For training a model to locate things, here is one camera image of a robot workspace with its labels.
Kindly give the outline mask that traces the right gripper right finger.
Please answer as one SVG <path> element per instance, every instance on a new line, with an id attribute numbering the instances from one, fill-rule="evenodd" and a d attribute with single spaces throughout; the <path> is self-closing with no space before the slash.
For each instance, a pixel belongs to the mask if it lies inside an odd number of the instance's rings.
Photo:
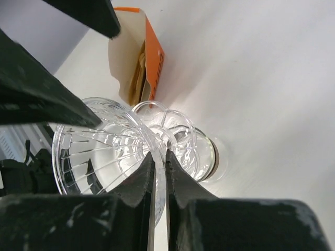
<path id="1" fill-rule="evenodd" d="M 297 200 L 218 198 L 166 154 L 169 250 L 330 250 Z"/>

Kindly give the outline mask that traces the clear glass dripper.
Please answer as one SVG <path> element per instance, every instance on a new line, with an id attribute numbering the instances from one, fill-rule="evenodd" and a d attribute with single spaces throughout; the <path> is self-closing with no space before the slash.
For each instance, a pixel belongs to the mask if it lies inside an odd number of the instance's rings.
<path id="1" fill-rule="evenodd" d="M 95 129 L 59 124 L 52 142 L 52 166 L 60 194 L 108 193 L 133 174 L 148 153 L 155 162 L 155 221 L 165 208 L 166 153 L 194 175 L 199 158 L 196 130 L 183 113 L 157 101 L 133 108 L 105 98 L 84 103 L 102 123 Z"/>

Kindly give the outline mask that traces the clear glass with brown band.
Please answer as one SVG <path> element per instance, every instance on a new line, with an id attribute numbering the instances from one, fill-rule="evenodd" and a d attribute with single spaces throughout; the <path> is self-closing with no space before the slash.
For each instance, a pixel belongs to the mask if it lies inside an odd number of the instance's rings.
<path id="1" fill-rule="evenodd" d="M 206 181 L 218 168 L 219 158 L 213 141 L 203 131 L 195 128 L 196 144 L 186 147 L 178 160 L 181 167 L 196 181 Z"/>

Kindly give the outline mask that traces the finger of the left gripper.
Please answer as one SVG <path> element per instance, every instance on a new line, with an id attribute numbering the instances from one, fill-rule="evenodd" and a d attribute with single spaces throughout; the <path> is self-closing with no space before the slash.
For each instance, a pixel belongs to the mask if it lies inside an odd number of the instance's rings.
<path id="1" fill-rule="evenodd" d="M 44 122 L 95 128 L 102 121 L 24 47 L 1 32 L 1 125 Z"/>
<path id="2" fill-rule="evenodd" d="M 110 0 L 44 0 L 64 14 L 110 39 L 121 32 L 121 25 Z"/>

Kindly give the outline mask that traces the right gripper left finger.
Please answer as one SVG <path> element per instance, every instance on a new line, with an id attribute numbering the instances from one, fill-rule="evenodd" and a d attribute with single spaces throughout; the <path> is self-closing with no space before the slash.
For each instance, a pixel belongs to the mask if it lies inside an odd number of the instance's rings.
<path id="1" fill-rule="evenodd" d="M 1 250 L 153 250 L 155 162 L 104 195 L 1 199 Z"/>

